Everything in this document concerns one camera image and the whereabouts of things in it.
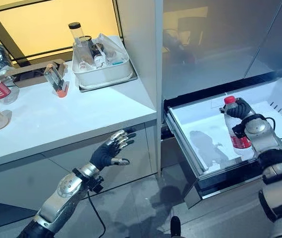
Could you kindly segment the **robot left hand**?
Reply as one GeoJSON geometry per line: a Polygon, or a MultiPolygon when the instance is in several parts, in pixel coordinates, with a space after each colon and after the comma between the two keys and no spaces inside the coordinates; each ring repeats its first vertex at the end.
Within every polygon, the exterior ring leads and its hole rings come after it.
{"type": "Polygon", "coordinates": [[[90,163],[99,171],[105,167],[118,165],[126,166],[130,161],[126,158],[116,156],[126,146],[133,144],[136,136],[134,128],[121,129],[112,134],[93,154],[90,163]]]}

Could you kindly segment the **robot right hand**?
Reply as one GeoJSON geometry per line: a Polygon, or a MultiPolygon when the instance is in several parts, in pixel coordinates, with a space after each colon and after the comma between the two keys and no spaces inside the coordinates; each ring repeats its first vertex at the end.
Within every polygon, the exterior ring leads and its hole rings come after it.
{"type": "Polygon", "coordinates": [[[241,120],[255,114],[254,110],[243,98],[235,99],[232,106],[230,104],[228,106],[223,106],[220,108],[220,112],[232,118],[238,118],[241,120]]]}

